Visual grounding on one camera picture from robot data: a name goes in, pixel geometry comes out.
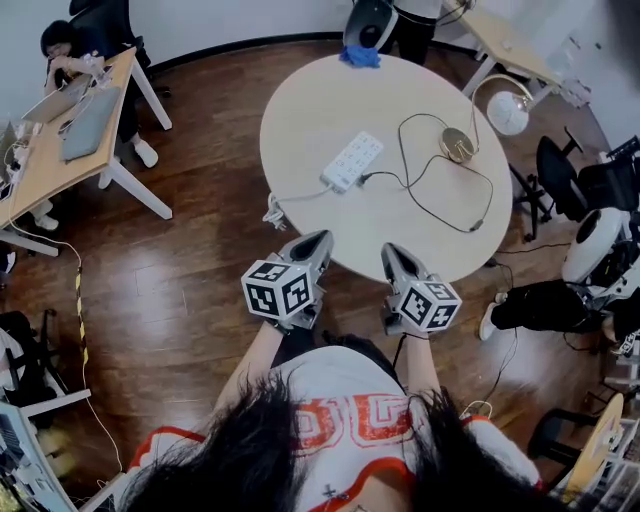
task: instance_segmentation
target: desk lamp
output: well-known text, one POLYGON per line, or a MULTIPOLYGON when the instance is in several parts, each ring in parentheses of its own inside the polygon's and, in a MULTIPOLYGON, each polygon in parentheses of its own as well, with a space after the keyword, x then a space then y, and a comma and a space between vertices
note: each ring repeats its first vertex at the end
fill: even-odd
POLYGON ((533 97, 527 88, 507 75, 491 75, 478 84, 471 95, 471 123, 476 137, 476 146, 471 139, 458 128, 445 128, 440 137, 440 147, 443 153, 458 164, 468 162, 480 151, 478 126, 476 125, 476 93, 484 84, 491 80, 507 80, 516 85, 522 94, 511 91, 496 93, 487 104, 487 118, 493 128, 503 135, 517 135, 522 133, 529 123, 529 109, 533 97))

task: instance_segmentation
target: laptop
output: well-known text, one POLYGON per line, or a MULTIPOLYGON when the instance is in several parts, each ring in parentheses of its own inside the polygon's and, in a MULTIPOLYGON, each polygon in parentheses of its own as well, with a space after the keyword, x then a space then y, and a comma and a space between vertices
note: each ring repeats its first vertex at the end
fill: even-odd
POLYGON ((90 76, 84 75, 76 78, 62 89, 53 91, 23 115, 22 119, 33 121, 34 123, 50 123, 83 98, 89 87, 90 79, 90 76))

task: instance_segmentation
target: wall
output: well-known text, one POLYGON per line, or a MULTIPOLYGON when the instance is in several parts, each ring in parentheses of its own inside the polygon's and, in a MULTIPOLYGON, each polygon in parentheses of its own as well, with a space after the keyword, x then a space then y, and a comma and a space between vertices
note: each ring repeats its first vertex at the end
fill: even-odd
MULTIPOLYGON (((351 0, 129 0, 131 25, 143 35, 153 63, 224 43, 282 34, 341 31, 351 0)), ((44 59, 39 40, 54 19, 66 19, 69 0, 0 0, 0 117, 20 117, 42 97, 44 59)), ((479 0, 512 18, 525 0, 479 0)), ((473 47, 459 23, 436 39, 473 47)))
MULTIPOLYGON (((513 17, 524 3, 525 0, 479 1, 507 18, 513 17)), ((130 0, 134 33, 144 36, 155 64, 243 39, 341 31, 351 5, 351 0, 130 0)), ((438 30, 436 39, 468 48, 474 45, 474 38, 457 23, 438 30)))
POLYGON ((574 32, 574 71, 611 147, 640 135, 640 3, 596 0, 574 32))
POLYGON ((66 19, 69 0, 0 0, 0 118, 21 117, 42 98, 47 78, 40 35, 66 19))

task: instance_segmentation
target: hand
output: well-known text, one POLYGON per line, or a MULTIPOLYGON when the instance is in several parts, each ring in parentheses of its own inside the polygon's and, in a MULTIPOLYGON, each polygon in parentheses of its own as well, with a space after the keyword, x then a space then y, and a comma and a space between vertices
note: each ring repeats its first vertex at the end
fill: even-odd
POLYGON ((51 71, 57 71, 58 69, 68 68, 70 60, 71 59, 69 57, 64 57, 62 55, 59 55, 58 57, 56 57, 51 61, 51 64, 49 65, 49 69, 51 71))

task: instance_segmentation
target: power strip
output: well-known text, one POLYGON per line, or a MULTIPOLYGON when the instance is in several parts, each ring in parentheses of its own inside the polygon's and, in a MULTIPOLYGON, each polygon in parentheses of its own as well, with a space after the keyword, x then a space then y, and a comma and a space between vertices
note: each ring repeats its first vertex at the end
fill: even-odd
POLYGON ((360 132, 331 162, 320 176, 320 181, 331 185, 338 194, 344 194, 380 154, 382 142, 367 132, 360 132))

